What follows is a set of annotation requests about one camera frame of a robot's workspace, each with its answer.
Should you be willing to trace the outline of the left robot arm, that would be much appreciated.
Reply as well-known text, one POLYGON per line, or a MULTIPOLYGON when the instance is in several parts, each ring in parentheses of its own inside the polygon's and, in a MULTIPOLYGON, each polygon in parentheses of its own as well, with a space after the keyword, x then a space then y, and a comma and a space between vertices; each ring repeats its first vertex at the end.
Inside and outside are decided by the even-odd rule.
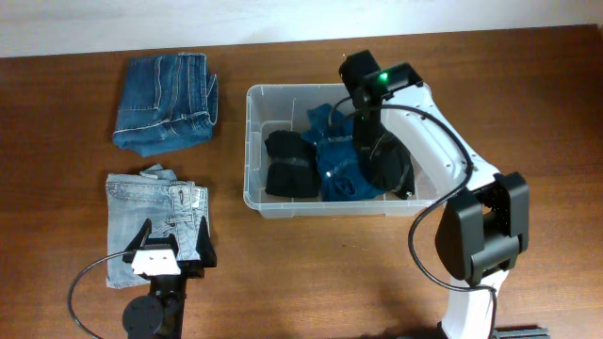
POLYGON ((217 266, 206 218, 197 233, 196 260, 177 260, 176 237, 151 238, 152 222, 147 219, 125 248, 123 261, 133 273, 150 283, 146 295, 131 300, 122 313, 122 325, 129 338, 180 339, 182 337, 187 282, 204 277, 217 266))

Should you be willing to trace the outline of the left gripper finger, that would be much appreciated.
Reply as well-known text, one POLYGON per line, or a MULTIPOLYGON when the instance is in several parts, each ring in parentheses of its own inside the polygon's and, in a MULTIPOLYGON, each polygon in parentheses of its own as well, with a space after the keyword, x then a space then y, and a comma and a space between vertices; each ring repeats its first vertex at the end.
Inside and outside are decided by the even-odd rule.
POLYGON ((152 221, 146 218, 139 231, 127 245, 125 251, 127 252, 126 257, 134 257, 138 250, 141 250, 145 245, 146 240, 152 233, 152 221))
POLYGON ((216 267, 217 254, 212 245, 207 218, 202 217, 199 231, 197 234, 196 251, 199 254, 199 261, 202 267, 216 267))

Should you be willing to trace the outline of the light blue jeans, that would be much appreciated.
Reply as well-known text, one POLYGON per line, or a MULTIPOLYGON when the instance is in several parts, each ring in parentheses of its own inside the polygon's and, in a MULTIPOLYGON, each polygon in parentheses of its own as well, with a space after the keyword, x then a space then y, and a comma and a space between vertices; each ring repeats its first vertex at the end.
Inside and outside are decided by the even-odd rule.
POLYGON ((153 165, 138 174, 110 173, 106 179, 108 209, 107 252, 126 249, 145 220, 152 237, 173 234, 178 261, 198 260, 197 235, 209 217, 208 190, 179 180, 170 169, 153 165))

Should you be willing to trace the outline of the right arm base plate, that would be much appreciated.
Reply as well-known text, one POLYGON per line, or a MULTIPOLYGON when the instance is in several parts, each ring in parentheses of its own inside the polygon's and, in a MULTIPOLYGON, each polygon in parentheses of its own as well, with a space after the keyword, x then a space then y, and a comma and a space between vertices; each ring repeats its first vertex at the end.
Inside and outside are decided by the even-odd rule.
POLYGON ((546 328, 505 328, 493 331, 492 339, 550 339, 546 328))

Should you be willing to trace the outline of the large black garment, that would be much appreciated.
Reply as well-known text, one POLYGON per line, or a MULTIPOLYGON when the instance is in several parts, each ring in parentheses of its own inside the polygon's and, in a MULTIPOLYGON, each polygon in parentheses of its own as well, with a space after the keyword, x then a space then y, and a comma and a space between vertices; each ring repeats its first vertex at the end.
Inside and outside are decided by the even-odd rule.
POLYGON ((414 196, 415 173, 410 152, 390 132, 384 132, 368 153, 370 182, 401 200, 414 196))

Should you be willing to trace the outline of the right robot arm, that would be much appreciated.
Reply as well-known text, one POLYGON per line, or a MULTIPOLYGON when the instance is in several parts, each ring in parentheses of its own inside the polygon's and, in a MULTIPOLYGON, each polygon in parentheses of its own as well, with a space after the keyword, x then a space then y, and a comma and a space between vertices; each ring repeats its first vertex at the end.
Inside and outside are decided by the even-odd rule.
POLYGON ((408 233, 418 269, 449 292, 438 324, 441 338, 518 338, 534 330, 496 328, 499 289, 529 244, 530 191, 518 172, 501 173, 479 156, 439 110, 432 90, 408 63, 381 68, 364 50, 348 56, 338 70, 350 95, 356 150, 371 170, 370 181, 391 189, 384 178, 400 164, 404 185, 416 162, 439 197, 424 208, 408 233), (419 223, 444 209, 435 247, 450 280, 435 277, 415 249, 419 223))

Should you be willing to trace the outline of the small black garment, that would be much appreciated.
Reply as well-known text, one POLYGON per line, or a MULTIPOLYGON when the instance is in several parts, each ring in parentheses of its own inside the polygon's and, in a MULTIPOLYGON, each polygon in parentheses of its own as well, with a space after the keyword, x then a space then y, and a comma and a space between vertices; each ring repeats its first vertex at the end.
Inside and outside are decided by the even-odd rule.
POLYGON ((318 196, 316 148, 298 132, 277 130, 265 146, 270 164, 266 192, 272 196, 310 199, 318 196))

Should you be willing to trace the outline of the blue garment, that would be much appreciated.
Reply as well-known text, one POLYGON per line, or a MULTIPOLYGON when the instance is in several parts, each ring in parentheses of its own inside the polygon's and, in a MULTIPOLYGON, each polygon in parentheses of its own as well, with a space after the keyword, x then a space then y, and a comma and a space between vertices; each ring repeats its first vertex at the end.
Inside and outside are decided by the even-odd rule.
POLYGON ((310 128, 302 138, 316 150, 320 194, 324 202, 374 200, 384 191, 364 175, 365 166, 353 145, 353 121, 323 104, 307 111, 310 128))

